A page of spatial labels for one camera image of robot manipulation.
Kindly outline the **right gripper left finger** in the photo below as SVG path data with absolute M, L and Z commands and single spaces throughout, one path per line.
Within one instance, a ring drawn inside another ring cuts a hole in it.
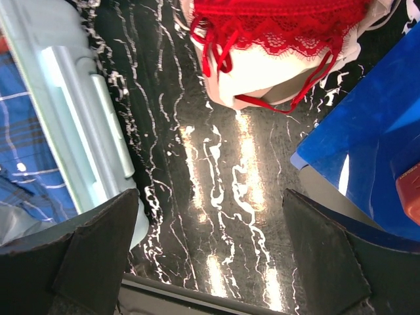
M 48 314 L 56 298 L 113 314 L 138 214 L 138 191 L 1 246 L 1 313 Z

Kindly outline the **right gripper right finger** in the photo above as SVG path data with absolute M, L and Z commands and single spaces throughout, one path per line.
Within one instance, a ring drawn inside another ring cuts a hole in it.
M 310 314 L 418 314 L 419 242 L 287 189 L 283 212 Z

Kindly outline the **blue plaid shirt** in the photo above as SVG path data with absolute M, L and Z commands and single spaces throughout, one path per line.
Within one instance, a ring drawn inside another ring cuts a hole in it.
M 1 205 L 61 223 L 77 216 L 30 94 L 8 52 L 1 53 Z

